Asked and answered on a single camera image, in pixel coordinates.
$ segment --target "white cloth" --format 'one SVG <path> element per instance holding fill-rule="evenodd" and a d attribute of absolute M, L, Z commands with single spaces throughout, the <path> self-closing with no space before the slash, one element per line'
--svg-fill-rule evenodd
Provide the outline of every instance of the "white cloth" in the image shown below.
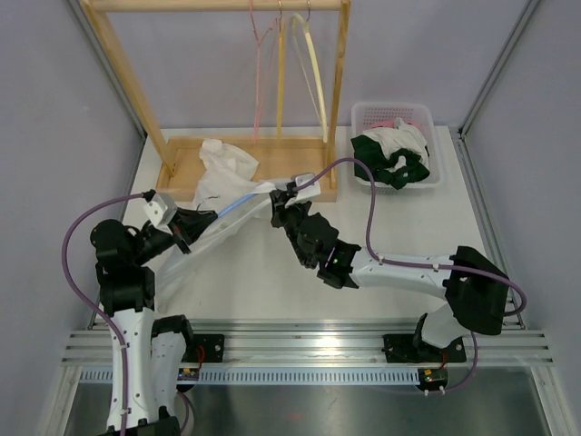
<path fill-rule="evenodd" d="M 397 150 L 406 149 L 419 154 L 420 162 L 429 170 L 428 151 L 426 145 L 428 141 L 415 125 L 406 124 L 401 118 L 395 119 L 395 129 L 389 127 L 378 127 L 363 131 L 362 134 L 379 143 L 381 151 L 386 159 Z M 398 163 L 389 171 L 396 171 L 406 164 L 406 158 L 400 156 Z"/>
<path fill-rule="evenodd" d="M 258 186 L 251 178 L 259 162 L 234 145 L 219 139 L 204 139 L 200 159 L 206 172 L 193 197 L 194 209 L 203 202 L 203 210 L 219 212 Z"/>

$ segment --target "laundry basket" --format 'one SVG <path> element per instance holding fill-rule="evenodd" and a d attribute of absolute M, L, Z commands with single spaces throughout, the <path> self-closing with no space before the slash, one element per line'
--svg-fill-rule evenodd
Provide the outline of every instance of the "laundry basket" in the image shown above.
<path fill-rule="evenodd" d="M 428 142 L 429 176 L 421 182 L 408 183 L 401 190 L 396 190 L 388 184 L 376 182 L 377 193 L 398 193 L 410 189 L 436 188 L 443 183 L 444 165 L 440 151 L 436 128 L 429 109 L 422 104 L 409 103 L 357 103 L 351 108 L 351 136 L 359 136 L 368 130 L 372 124 L 394 118 L 402 118 L 406 123 L 414 122 Z M 363 191 L 371 192 L 371 183 L 355 177 Z"/>

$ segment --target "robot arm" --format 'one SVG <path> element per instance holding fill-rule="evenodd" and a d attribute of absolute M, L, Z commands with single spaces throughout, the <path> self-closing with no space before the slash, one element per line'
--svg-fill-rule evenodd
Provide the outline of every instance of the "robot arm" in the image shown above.
<path fill-rule="evenodd" d="M 366 249 L 339 239 L 339 231 L 319 213 L 309 215 L 308 200 L 319 190 L 315 187 L 296 193 L 297 183 L 310 179 L 308 175 L 306 181 L 302 177 L 290 183 L 286 191 L 270 194 L 271 224 L 284 228 L 301 265 L 318 269 L 317 277 L 337 289 L 388 285 L 423 292 L 446 302 L 420 318 L 410 344 L 402 344 L 401 349 L 396 344 L 388 352 L 406 356 L 404 362 L 439 362 L 446 348 L 470 331 L 500 333 L 507 286 L 438 267 L 458 264 L 504 276 L 484 256 L 469 247 L 458 247 L 452 256 L 379 257 L 434 264 L 431 270 L 381 263 Z M 179 433 L 172 404 L 180 361 L 186 352 L 195 350 L 195 340 L 183 315 L 154 319 L 154 275 L 143 265 L 175 244 L 183 253 L 189 253 L 189 246 L 217 219 L 213 211 L 177 208 L 169 196 L 155 191 L 144 197 L 149 221 L 141 230 L 106 220 L 91 233 L 98 260 L 100 301 L 126 341 L 122 349 L 112 331 L 113 394 L 104 436 L 120 434 L 123 415 L 127 416 L 128 436 Z M 127 355 L 127 371 L 123 368 L 123 353 Z M 128 373 L 128 377 L 123 377 L 123 373 Z M 124 392 L 128 398 L 126 410 L 121 402 Z"/>
<path fill-rule="evenodd" d="M 169 196 L 154 191 L 144 197 L 150 220 L 141 230 L 105 220 L 91 232 L 100 302 L 126 342 L 122 350 L 111 330 L 113 392 L 104 436 L 120 434 L 124 415 L 128 436 L 180 433 L 173 401 L 180 362 L 194 347 L 192 327 L 183 315 L 154 319 L 154 274 L 143 265 L 174 245 L 189 253 L 189 246 L 217 218 L 211 211 L 180 209 Z M 125 410 L 124 392 L 128 399 Z"/>
<path fill-rule="evenodd" d="M 477 274 L 441 268 L 461 265 L 506 277 L 477 250 L 460 246 L 454 255 L 428 257 L 380 254 L 339 239 L 339 231 L 320 213 L 309 215 L 311 203 L 296 200 L 297 184 L 271 193 L 273 227 L 284 228 L 301 265 L 318 269 L 317 277 L 340 289 L 390 286 L 423 292 L 445 301 L 437 311 L 423 315 L 412 338 L 407 362 L 438 362 L 443 351 L 469 332 L 495 335 L 502 331 L 508 287 Z M 433 269 L 393 266 L 377 261 L 432 264 Z"/>

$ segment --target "white table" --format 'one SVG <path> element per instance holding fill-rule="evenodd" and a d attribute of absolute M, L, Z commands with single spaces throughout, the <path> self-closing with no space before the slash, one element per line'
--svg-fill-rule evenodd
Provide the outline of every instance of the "white table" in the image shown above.
<path fill-rule="evenodd" d="M 454 253 L 463 244 L 484 252 L 448 128 L 438 127 L 437 131 L 445 182 L 436 190 L 378 195 L 371 234 L 375 250 L 401 254 Z M 251 129 L 167 129 L 163 134 L 211 137 L 250 132 Z M 272 129 L 262 132 L 274 133 Z M 317 132 L 315 128 L 285 129 L 286 134 Z M 347 155 L 352 155 L 350 129 L 340 127 L 337 156 Z M 132 193 L 153 188 L 161 164 L 148 140 Z M 338 201 L 315 203 L 311 210 L 321 212 L 337 227 L 343 241 L 363 245 L 369 195 L 359 189 L 352 174 L 352 165 L 341 165 Z M 144 219 L 142 203 L 131 202 L 124 222 L 141 226 Z M 161 259 L 157 259 L 151 266 L 155 270 L 160 263 Z M 427 295 L 391 288 L 332 289 L 317 279 L 315 271 L 299 265 L 282 229 L 271 228 L 268 221 L 253 219 L 203 259 L 197 273 L 164 309 L 168 314 L 183 313 L 199 320 L 416 321 L 441 304 L 442 301 Z"/>

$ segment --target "metal frame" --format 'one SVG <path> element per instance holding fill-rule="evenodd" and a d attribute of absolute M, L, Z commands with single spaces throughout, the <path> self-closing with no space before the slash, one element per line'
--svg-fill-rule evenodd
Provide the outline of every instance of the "metal frame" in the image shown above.
<path fill-rule="evenodd" d="M 361 322 L 334 324 L 240 324 L 192 322 L 198 333 L 225 335 L 222 364 L 208 367 L 236 368 L 426 368 L 430 365 L 386 363 L 382 336 L 387 333 L 413 333 L 415 323 Z M 451 363 L 450 368 L 471 364 L 474 346 L 464 339 L 466 363 Z M 480 367 L 547 367 L 553 359 L 541 331 L 508 327 L 499 336 L 478 335 Z M 103 367 L 112 361 L 111 337 L 107 330 L 72 332 L 63 357 L 63 366 Z"/>
<path fill-rule="evenodd" d="M 494 89 L 498 81 L 498 78 L 502 74 L 505 66 L 507 65 L 507 62 L 510 60 L 510 57 L 512 56 L 515 48 L 518 45 L 518 42 L 520 41 L 520 38 L 527 30 L 528 25 L 530 24 L 533 17 L 537 13 L 538 8 L 544 1 L 545 0 L 527 1 L 525 9 L 523 10 L 517 22 L 515 23 L 515 26 L 513 27 L 507 41 L 505 42 L 505 45 L 502 47 L 502 50 L 500 51 L 500 54 L 497 57 L 497 60 L 495 61 L 494 65 L 492 66 L 492 69 L 490 70 L 490 73 L 488 73 L 487 80 L 482 85 L 482 88 L 480 88 L 476 100 L 474 101 L 472 107 L 470 107 L 470 110 L 468 111 L 468 115 L 464 119 L 462 125 L 459 127 L 460 136 L 462 139 L 466 138 L 466 135 L 468 134 L 470 127 L 472 127 L 472 124 L 474 123 L 476 117 L 478 116 L 480 109 L 486 103 L 488 97 L 490 96 L 490 93 Z"/>
<path fill-rule="evenodd" d="M 65 0 L 65 3 L 68 5 L 68 8 L 71 11 L 71 14 L 74 17 L 74 20 L 79 25 L 80 30 L 83 32 L 86 41 L 89 45 L 93 48 L 94 54 L 97 58 L 98 63 L 103 68 L 103 72 L 105 77 L 107 78 L 109 84 L 117 94 L 121 106 L 127 113 L 127 115 L 131 118 L 133 122 L 133 127 L 142 138 L 143 143 L 145 144 L 145 139 L 147 138 L 147 133 L 143 128 L 141 121 L 139 120 L 139 116 L 137 116 L 137 112 L 133 108 L 127 93 L 124 91 L 121 82 L 119 81 L 119 77 L 115 73 L 113 66 L 109 62 L 105 51 L 103 50 L 103 46 L 99 43 L 99 39 L 97 38 L 96 34 L 94 33 L 93 28 L 89 24 L 86 15 L 83 12 L 83 8 L 79 4 L 77 0 Z"/>

